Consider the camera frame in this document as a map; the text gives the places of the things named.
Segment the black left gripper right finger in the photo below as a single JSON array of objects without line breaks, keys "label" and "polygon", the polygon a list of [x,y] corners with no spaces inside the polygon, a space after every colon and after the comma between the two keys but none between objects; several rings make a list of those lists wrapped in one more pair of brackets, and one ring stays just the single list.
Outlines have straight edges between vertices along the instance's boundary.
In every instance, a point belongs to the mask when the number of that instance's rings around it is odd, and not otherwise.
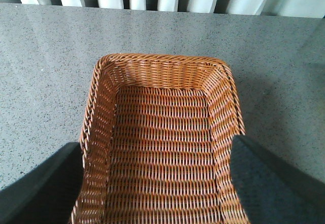
[{"label": "black left gripper right finger", "polygon": [[251,223],[324,223],[324,183],[251,138],[233,137],[230,170]]}]

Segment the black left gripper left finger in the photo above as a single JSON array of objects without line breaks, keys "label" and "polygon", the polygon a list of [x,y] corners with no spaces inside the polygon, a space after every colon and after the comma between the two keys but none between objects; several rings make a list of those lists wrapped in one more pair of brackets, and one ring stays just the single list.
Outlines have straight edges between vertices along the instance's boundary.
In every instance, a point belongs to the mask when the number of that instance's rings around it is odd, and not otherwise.
[{"label": "black left gripper left finger", "polygon": [[68,223],[83,181],[78,142],[1,190],[1,223]]}]

